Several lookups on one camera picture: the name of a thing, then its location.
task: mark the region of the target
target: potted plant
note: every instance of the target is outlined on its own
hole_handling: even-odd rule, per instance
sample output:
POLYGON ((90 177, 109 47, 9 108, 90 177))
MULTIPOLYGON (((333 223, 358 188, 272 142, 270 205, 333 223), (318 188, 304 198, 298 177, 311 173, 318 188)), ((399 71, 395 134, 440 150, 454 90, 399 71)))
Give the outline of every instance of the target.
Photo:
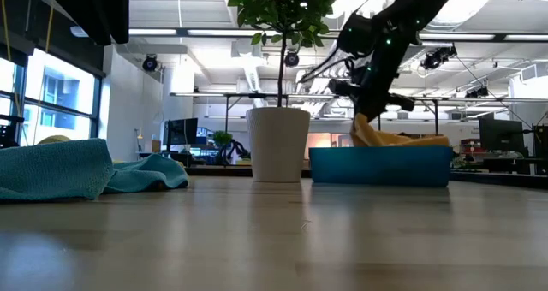
POLYGON ((281 108, 283 65, 290 40, 300 47, 323 46, 320 35, 329 28, 322 18, 332 13, 335 0, 229 0, 238 8, 238 25, 259 30, 252 44, 266 44, 266 31, 276 31, 272 43, 280 42, 277 80, 277 108, 256 108, 247 112, 247 126, 256 181, 296 182, 301 178, 310 114, 281 108))
POLYGON ((219 153, 217 155, 217 164, 225 165, 226 164, 226 148, 232 142, 232 134, 226 133, 224 131, 217 131, 213 133, 213 142, 218 148, 219 153))

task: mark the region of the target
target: security camera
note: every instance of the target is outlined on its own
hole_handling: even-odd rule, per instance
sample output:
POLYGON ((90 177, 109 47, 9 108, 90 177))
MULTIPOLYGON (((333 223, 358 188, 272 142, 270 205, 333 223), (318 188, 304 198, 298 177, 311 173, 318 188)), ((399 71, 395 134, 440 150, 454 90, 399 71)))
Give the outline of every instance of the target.
POLYGON ((158 60, 156 60, 157 55, 146 55, 146 59, 143 62, 143 69, 146 72, 156 72, 158 68, 158 60))
POLYGON ((288 68, 294 68, 299 65, 299 56, 297 55, 296 50, 289 50, 288 54, 285 56, 285 66, 288 68))

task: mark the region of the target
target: tree trunk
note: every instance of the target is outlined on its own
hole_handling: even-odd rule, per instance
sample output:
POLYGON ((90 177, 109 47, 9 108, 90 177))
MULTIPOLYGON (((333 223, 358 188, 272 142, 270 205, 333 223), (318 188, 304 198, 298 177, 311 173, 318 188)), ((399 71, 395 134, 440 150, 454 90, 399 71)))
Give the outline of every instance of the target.
POLYGON ((283 95, 283 60, 285 60, 285 49, 287 48, 288 37, 287 31, 282 32, 282 53, 280 55, 280 72, 277 76, 277 106, 282 107, 282 95, 283 95))

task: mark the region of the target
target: small green plant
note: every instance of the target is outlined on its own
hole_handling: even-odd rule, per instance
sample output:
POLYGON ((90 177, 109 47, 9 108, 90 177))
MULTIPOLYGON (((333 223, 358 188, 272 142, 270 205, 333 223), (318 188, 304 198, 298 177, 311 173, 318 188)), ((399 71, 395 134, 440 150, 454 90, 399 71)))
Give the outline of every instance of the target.
POLYGON ((217 131, 213 133, 213 141, 215 141, 215 146, 224 148, 232 141, 232 134, 225 133, 224 131, 217 131))
POLYGON ((272 43, 282 42, 280 71, 277 81, 277 106, 282 107, 283 59, 287 39, 292 45, 302 47, 322 47, 320 35, 327 34, 329 28, 322 18, 332 14, 331 5, 335 0, 229 0, 228 5, 238 7, 238 26, 248 25, 259 30, 252 38, 252 44, 263 45, 268 40, 266 30, 274 30, 272 43))

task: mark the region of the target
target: computer monitor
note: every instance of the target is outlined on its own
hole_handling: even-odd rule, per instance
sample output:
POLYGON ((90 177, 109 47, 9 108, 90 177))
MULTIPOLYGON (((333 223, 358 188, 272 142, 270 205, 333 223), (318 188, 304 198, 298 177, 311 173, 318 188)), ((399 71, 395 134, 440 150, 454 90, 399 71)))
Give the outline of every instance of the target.
POLYGON ((490 151, 523 152, 523 126, 519 121, 479 119, 481 147, 490 151))
POLYGON ((171 146, 192 145, 196 143, 198 119, 167 121, 164 126, 164 145, 167 151, 171 146))

